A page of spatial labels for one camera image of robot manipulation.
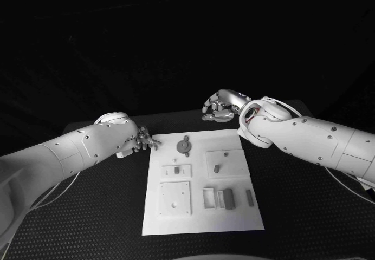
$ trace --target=black table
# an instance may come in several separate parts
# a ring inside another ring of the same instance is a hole
[[[312,116],[305,104],[287,103]],[[199,110],[135,116],[152,134],[238,128],[201,120]],[[68,125],[70,132],[90,122]],[[64,196],[26,216],[6,259],[176,259],[244,254],[272,259],[375,259],[375,206],[325,169],[241,138],[264,231],[142,236],[150,150],[113,155],[81,172]],[[364,196],[361,185],[334,174]],[[70,184],[64,181],[55,194]]]

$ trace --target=table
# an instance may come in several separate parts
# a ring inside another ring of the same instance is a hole
[[[286,101],[312,116],[299,100]],[[201,110],[135,116],[152,134],[238,128],[201,120]],[[71,123],[65,133],[93,124]],[[244,254],[272,259],[375,259],[375,206],[357,197],[323,168],[241,138],[264,231],[142,236],[150,150],[113,155],[81,172],[64,196],[31,212],[6,259],[176,259]],[[361,185],[334,171],[364,196]],[[55,195],[70,185],[70,178]]]

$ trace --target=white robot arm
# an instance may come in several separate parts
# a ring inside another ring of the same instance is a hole
[[[238,134],[254,145],[269,148],[276,144],[292,156],[375,183],[374,134],[309,116],[293,118],[274,99],[251,100],[230,89],[211,96],[204,113],[210,106],[214,113],[202,119],[227,122],[240,114]]]
[[[158,148],[147,128],[126,113],[110,113],[51,141],[0,157],[0,248],[10,241],[41,194],[68,177],[140,148]]]

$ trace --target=black curtain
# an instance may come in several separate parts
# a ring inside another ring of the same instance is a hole
[[[371,6],[127,1],[3,7],[2,18],[2,154],[110,112],[199,109],[221,88],[374,127]],[[364,107],[368,122],[345,114]]]

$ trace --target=robotic hand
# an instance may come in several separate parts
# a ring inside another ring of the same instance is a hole
[[[287,107],[299,117],[293,118]],[[276,144],[303,160],[375,183],[375,135],[300,113],[279,100],[250,97],[221,89],[207,100],[202,119],[227,122],[240,115],[238,134],[259,147]]]
[[[42,193],[113,154],[158,148],[145,126],[126,113],[109,113],[96,123],[51,141],[0,157],[0,248]]]

